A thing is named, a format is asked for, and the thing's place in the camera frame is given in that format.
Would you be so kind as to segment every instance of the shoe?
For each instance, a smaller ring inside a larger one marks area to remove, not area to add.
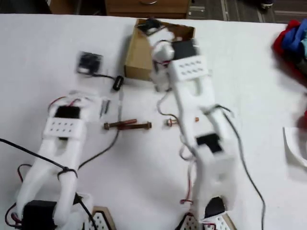
[[[273,0],[262,0],[261,8],[268,9],[272,7],[272,5],[273,5]]]

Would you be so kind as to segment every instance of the white tablecloth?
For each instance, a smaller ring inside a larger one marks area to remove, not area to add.
[[[291,78],[271,50],[283,24],[168,20],[196,28],[197,39],[213,71],[217,102],[236,114],[247,165],[267,203],[266,230],[304,229],[307,225],[307,173],[293,168],[284,150],[283,126],[295,126],[305,110],[305,87]],[[110,94],[108,79],[82,80],[77,56],[104,56],[103,72],[122,73],[135,19],[99,16],[0,15],[0,137],[37,151],[55,98],[82,85]],[[162,96],[150,84],[124,86],[123,119],[151,121],[147,132],[122,132],[105,155],[79,171],[79,191],[109,208],[119,230],[174,229],[187,207],[179,200],[187,187],[187,164],[178,156],[179,130],[163,127],[156,110]],[[176,113],[174,98],[163,109]],[[106,118],[114,121],[115,116]],[[197,129],[206,128],[201,117]],[[104,149],[115,131],[89,126],[82,159]],[[0,228],[15,201],[20,181],[16,168],[34,158],[0,145]],[[259,230],[261,202],[238,170],[238,199],[230,213],[239,230]],[[40,196],[58,191],[52,179]]]

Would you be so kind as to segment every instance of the cloth pile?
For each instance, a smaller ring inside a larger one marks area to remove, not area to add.
[[[273,44],[289,67],[301,76],[307,76],[307,19],[302,23],[291,20]]]

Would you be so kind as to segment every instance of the copper bolt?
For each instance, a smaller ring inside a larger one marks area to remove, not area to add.
[[[112,127],[124,126],[124,125],[133,124],[133,123],[137,123],[137,122],[138,122],[137,119],[131,119],[131,120],[127,120],[127,121],[119,121],[119,122],[114,122],[114,123],[104,123],[104,128],[106,130],[109,130]]]
[[[118,126],[118,130],[127,130],[127,129],[137,129],[137,128],[145,128],[150,129],[152,127],[151,122],[147,122],[145,124],[138,124],[138,125],[128,125],[128,126]]]
[[[199,122],[200,121],[200,119],[199,119],[199,117],[196,117],[195,118],[195,122]],[[177,121],[177,119],[167,119],[166,120],[166,125],[167,126],[169,126],[169,127],[171,127],[171,126],[173,126],[174,124],[178,124],[178,121]]]

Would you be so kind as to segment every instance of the cardboard box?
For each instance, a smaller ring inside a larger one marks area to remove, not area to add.
[[[145,19],[138,19],[136,25],[145,21]],[[162,22],[162,24],[169,27],[169,30],[174,33],[175,38],[181,37],[185,41],[194,37],[194,27],[165,22]],[[127,78],[149,81],[152,68],[153,63],[150,45],[147,38],[135,27],[125,61],[125,75]]]

